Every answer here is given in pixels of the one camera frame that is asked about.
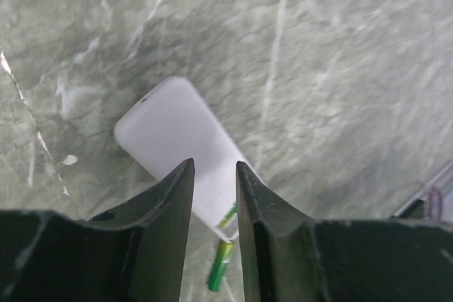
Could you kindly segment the white remote control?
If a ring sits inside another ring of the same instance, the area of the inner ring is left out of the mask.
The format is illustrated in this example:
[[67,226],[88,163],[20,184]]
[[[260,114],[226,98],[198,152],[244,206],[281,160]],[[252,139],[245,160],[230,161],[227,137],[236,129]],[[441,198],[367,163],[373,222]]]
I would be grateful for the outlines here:
[[227,228],[218,224],[236,203],[236,164],[246,159],[189,80],[159,83],[118,120],[114,136],[157,180],[193,159],[194,215],[222,240],[238,238],[237,219]]

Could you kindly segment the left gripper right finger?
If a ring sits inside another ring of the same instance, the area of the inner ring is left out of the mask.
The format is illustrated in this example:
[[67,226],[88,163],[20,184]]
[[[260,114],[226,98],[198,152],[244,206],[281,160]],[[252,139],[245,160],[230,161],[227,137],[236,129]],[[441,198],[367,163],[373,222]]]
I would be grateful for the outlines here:
[[236,165],[247,301],[451,301],[452,225],[313,219]]

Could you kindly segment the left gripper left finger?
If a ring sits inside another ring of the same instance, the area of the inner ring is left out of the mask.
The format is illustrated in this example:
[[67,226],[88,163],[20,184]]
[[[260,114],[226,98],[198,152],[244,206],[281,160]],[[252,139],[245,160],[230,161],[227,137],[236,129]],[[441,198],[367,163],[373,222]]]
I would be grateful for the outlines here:
[[88,221],[1,212],[2,301],[177,301],[195,166]]

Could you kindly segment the green battery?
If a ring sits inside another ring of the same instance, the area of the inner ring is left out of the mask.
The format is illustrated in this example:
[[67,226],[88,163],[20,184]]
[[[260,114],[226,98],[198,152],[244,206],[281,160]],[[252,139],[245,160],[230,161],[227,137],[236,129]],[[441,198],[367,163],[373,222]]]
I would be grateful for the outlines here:
[[230,210],[226,213],[223,219],[219,222],[219,228],[227,228],[230,224],[235,222],[237,219],[237,205],[234,204]]
[[207,280],[207,288],[218,292],[233,253],[234,243],[221,241]]

